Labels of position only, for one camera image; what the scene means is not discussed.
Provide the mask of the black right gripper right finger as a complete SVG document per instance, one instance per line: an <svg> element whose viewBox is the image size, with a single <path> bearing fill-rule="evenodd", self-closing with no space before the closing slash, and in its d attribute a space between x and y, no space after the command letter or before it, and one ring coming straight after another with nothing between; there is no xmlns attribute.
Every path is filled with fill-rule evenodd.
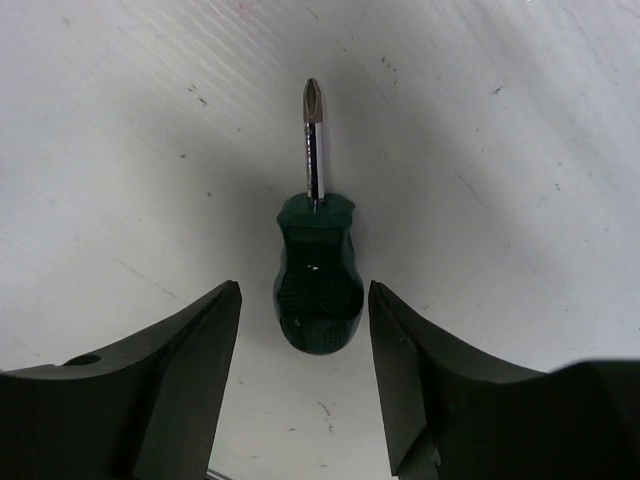
<svg viewBox="0 0 640 480"><path fill-rule="evenodd" d="M638 477L637 361L538 372L455 337L382 283L368 305L394 477Z"/></svg>

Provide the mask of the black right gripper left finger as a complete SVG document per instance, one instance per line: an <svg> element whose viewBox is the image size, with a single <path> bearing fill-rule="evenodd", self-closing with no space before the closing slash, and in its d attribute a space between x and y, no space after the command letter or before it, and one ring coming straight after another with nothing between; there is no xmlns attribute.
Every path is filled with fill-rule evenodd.
<svg viewBox="0 0 640 480"><path fill-rule="evenodd" d="M237 338L227 281L61 365L1 375L5 479L203 479Z"/></svg>

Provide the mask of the stubby green orange screwdriver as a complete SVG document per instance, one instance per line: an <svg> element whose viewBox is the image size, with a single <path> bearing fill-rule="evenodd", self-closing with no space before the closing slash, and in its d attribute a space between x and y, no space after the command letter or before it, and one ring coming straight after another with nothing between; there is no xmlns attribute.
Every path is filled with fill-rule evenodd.
<svg viewBox="0 0 640 480"><path fill-rule="evenodd" d="M344 348L357 331L364 288L351 228L355 204L324 185L320 85L303 90L306 191L285 201L276 222L284 246L274 303L286 340L311 355Z"/></svg>

